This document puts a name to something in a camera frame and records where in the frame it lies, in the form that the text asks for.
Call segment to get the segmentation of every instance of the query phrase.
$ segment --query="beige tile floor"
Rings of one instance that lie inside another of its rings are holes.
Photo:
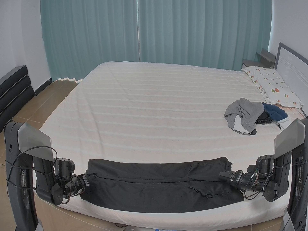
[[[13,118],[14,121],[28,122],[39,129],[53,110],[76,86],[75,82],[55,81],[43,90],[38,96],[33,97]],[[0,163],[5,164],[5,144],[3,132],[0,133]],[[13,231],[15,221],[6,195],[6,172],[5,167],[0,166],[0,230]],[[38,217],[44,226],[44,231],[122,231],[114,223],[89,217],[73,211],[68,211],[35,196],[35,205]],[[278,231],[282,218],[249,225],[232,231]]]

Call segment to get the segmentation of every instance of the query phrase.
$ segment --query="bed sheet wrinkle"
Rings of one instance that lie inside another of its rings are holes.
[[[255,136],[228,128],[223,117],[233,101],[263,102],[242,72],[205,67],[108,62],[96,67],[55,109],[41,131],[61,157],[82,174],[89,159],[131,163],[178,163],[222,156],[232,170],[246,170],[262,155],[273,154],[275,124],[257,125]],[[290,111],[293,119],[303,118]],[[72,198],[64,207],[107,221],[178,230],[220,230],[282,216],[287,194],[217,209],[181,214],[121,212]]]

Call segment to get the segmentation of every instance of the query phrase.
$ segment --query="blue object on floor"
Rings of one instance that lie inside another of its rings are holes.
[[[288,114],[284,110],[275,105],[263,103],[264,109],[269,113],[270,118],[274,121],[280,121],[288,117]]]

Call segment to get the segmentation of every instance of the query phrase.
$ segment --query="robotic arm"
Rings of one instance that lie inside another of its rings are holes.
[[[7,191],[16,222],[15,231],[43,231],[36,215],[34,193],[53,204],[80,195],[89,181],[86,174],[74,175],[70,159],[53,158],[51,140],[27,123],[10,121],[4,128]],[[33,187],[32,172],[36,173]]]
[[[262,193],[269,202],[283,196],[289,187],[289,170],[292,158],[291,194],[280,231],[302,231],[306,226],[308,202],[308,118],[296,119],[281,132],[274,143],[274,155],[260,156],[255,165],[249,165],[247,173],[221,172],[220,178],[230,180],[246,197],[246,191]]]
[[[65,158],[53,158],[50,138],[27,123],[10,121],[4,128],[6,142],[7,191],[16,222],[16,231],[41,231],[33,190],[45,201],[59,205],[63,199],[80,195],[89,181],[86,174],[74,175],[75,164]],[[274,155],[257,159],[247,173],[221,172],[221,179],[238,187],[244,197],[262,194],[269,202],[283,196],[289,187],[292,160],[292,184],[289,205],[280,231],[303,231],[308,202],[308,119],[296,119],[275,138]],[[32,171],[37,181],[33,187]],[[255,194],[246,196],[246,191]]]

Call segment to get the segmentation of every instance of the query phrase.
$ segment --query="pile of clothes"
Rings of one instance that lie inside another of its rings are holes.
[[[255,135],[256,124],[275,122],[283,131],[291,124],[287,113],[279,107],[267,103],[250,102],[245,98],[234,101],[224,114],[229,128],[240,134]]]

